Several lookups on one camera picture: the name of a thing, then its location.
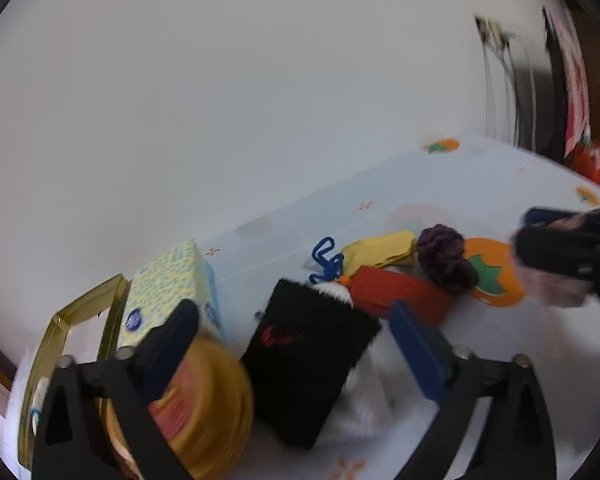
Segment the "white textured sponge cloth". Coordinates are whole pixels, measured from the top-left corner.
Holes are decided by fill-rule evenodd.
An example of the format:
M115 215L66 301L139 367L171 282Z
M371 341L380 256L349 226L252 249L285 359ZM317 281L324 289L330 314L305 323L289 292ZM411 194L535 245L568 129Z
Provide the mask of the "white textured sponge cloth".
M377 437L393 421L388 396L370 354L370 345L381 330L378 318L356 308L346 286L318 283L313 289L346 310L330 330L328 348L339 359L339 396L317 437L328 445Z

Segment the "purple knitted scrunchie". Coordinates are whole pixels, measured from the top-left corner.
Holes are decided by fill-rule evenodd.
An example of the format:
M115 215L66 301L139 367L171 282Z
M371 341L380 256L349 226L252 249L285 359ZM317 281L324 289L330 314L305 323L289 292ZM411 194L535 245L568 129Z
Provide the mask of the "purple knitted scrunchie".
M417 239L416 252L430 281L449 294L466 294L477 285L477 271L464 256L465 239L449 226L438 223L424 229Z

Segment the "wall power socket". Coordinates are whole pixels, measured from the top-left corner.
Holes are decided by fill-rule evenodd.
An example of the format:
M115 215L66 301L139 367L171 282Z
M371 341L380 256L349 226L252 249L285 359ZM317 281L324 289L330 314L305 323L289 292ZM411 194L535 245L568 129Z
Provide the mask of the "wall power socket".
M508 32L498 20L476 14L475 22L480 40L486 47L498 52L509 48L513 34Z

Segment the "pink patterned hanging board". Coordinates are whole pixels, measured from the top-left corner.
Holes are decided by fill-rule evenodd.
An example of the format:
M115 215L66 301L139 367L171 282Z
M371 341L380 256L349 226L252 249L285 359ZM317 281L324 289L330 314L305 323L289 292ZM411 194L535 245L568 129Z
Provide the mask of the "pink patterned hanging board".
M562 162L578 144L591 140L588 78L572 18L562 20L547 6L542 12L554 91L554 129L548 154Z

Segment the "red felt block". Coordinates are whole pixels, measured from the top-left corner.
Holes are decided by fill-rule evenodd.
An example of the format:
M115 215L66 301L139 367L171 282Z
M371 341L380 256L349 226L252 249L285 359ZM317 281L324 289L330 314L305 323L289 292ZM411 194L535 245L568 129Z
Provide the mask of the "red felt block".
M449 311L452 296L443 289L411 275L361 266L351 276L340 276L353 304L376 318L388 318L390 306L406 302L427 325L438 326Z

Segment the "black fuzzy cloth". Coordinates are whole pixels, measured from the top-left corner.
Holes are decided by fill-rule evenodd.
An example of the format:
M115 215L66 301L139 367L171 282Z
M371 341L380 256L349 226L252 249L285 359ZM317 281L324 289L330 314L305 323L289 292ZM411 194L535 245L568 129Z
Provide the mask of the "black fuzzy cloth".
M363 310L279 280L242 355L254 420L286 448L314 448L350 371L380 329Z

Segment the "yellow blue tissue pack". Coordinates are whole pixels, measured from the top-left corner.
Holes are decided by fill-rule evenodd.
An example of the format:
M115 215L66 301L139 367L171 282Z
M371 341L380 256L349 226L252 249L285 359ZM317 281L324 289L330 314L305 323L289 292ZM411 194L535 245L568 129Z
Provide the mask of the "yellow blue tissue pack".
M223 341L211 266L194 240L174 247L134 274L117 347L136 346L152 328L166 322L183 299L197 305L200 330Z

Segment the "yellow round lidded container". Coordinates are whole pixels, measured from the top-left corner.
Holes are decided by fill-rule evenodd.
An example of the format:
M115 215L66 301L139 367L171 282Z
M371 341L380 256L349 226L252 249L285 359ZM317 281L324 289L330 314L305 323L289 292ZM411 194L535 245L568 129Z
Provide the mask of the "yellow round lidded container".
M194 339L148 412L195 479L221 479L239 462L253 423L248 375L219 341Z

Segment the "yellow cloth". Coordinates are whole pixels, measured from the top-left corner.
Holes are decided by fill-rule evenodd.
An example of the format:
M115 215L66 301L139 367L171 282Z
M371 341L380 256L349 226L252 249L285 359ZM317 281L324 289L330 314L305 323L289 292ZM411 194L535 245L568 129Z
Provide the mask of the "yellow cloth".
M362 266L386 268L412 264L416 254L417 238L411 231L399 231L383 236L357 240L341 249L342 273L351 276Z

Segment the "persimmon print tablecloth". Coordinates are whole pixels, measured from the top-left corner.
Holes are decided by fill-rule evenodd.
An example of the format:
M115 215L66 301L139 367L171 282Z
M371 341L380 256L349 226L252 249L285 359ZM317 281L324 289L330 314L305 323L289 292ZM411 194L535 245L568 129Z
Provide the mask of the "persimmon print tablecloth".
M532 206L584 211L600 188L571 171L480 136L460 136L450 152L421 148L380 159L330 142L285 148L244 140L201 141L185 148L121 158L20 162L14 211L23 222L8 266L6 299L18 342L15 362L37 343L52 315L110 278L194 238L213 270L216 304L228 348L241 356L280 278L304 281L310 252L325 236L337 248L362 238L444 223L466 238L508 242ZM556 439L558 479L569 479L600 436L600 303L581 309L539 306L524 298L508 308L482 296L460 298L444 324L454 344L478 356L532 359ZM434 418L388 330L372 347L396 409L383 437L310 454L283 451L257 432L234 479L335 479L361 467L360 479L391 479Z

